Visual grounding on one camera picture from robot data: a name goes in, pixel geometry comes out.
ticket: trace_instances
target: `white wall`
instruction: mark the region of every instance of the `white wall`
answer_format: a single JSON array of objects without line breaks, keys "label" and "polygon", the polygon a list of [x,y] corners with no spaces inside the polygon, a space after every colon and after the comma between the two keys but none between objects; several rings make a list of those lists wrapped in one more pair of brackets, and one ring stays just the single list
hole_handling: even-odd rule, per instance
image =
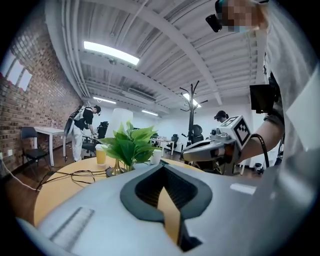
[{"label": "white wall", "polygon": [[[101,122],[110,122],[113,111],[113,108],[101,107],[101,115],[93,115],[93,129],[96,130],[96,128],[100,125]],[[154,117],[146,113],[133,112],[132,124],[135,128],[146,128],[155,125],[157,119],[158,117]]]},{"label": "white wall", "polygon": [[[204,139],[210,136],[213,128],[220,125],[217,120],[214,120],[214,116],[220,110],[225,111],[229,117],[242,115],[252,132],[252,114],[250,104],[215,108],[199,108],[196,110],[196,114],[194,114],[193,124],[200,125],[202,127],[202,135]],[[181,142],[186,146],[188,138],[183,137],[181,133],[188,135],[189,114],[189,112],[183,112],[180,110],[168,117],[163,117],[155,126],[155,129],[158,130],[158,135],[171,139],[173,134],[178,134],[178,142]]]}]

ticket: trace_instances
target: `fluorescent light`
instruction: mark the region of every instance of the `fluorescent light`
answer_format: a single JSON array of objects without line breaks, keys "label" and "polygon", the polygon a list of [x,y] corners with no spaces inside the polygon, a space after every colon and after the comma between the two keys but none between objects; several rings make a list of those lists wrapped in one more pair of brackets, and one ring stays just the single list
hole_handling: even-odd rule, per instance
[{"label": "fluorescent light", "polygon": [[98,43],[94,43],[94,42],[88,42],[88,41],[84,41],[83,43],[84,45],[84,49],[86,50],[92,50],[92,51],[96,51],[96,52],[100,52],[103,54],[108,54],[114,57],[117,57],[119,59],[122,59],[124,61],[130,62],[133,65],[137,65],[139,59],[137,57],[134,57],[128,53],[125,53],[121,50],[117,50],[102,44],[98,44]]},{"label": "fluorescent light", "polygon": [[[183,94],[183,96],[184,96],[188,101],[190,101],[190,95],[189,95],[188,93]],[[195,99],[193,99],[192,103],[193,103],[193,105],[197,105],[197,104],[198,104],[198,102],[196,102]]]},{"label": "fluorescent light", "polygon": [[114,101],[111,101],[111,100],[107,100],[107,99],[104,99],[104,98],[97,98],[97,97],[93,97],[95,100],[97,100],[99,103],[100,102],[108,102],[108,103],[112,103],[112,104],[117,104],[116,102]]},{"label": "fluorescent light", "polygon": [[143,112],[143,113],[147,113],[147,114],[150,114],[150,115],[154,115],[154,116],[157,116],[157,115],[158,115],[158,114],[151,113],[151,112],[149,112],[149,111],[145,111],[145,110],[142,110],[141,112]]}]

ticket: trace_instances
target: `ceiling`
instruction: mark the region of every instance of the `ceiling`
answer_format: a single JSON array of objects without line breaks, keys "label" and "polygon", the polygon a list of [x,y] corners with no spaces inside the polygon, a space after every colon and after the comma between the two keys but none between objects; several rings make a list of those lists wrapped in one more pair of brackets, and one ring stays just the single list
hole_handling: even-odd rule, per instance
[{"label": "ceiling", "polygon": [[[84,101],[100,97],[121,108],[160,116],[185,104],[180,87],[199,80],[203,108],[248,104],[249,85],[264,83],[265,37],[258,31],[213,32],[205,18],[215,0],[47,1],[50,38],[70,83]],[[84,41],[139,58],[137,66],[84,49]],[[136,89],[153,98],[139,100]]]}]

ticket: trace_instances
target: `plastic cup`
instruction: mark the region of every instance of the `plastic cup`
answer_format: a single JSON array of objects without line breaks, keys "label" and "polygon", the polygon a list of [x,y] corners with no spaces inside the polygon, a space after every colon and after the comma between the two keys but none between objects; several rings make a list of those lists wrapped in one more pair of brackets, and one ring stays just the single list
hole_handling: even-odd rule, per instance
[{"label": "plastic cup", "polygon": [[104,151],[103,148],[106,148],[107,146],[102,145],[102,144],[97,144],[95,146],[95,155],[96,155],[96,163],[99,166],[104,166],[106,164],[106,152]]},{"label": "plastic cup", "polygon": [[150,164],[158,165],[160,163],[162,157],[162,151],[159,149],[155,149],[153,151],[153,156],[150,158]]}]

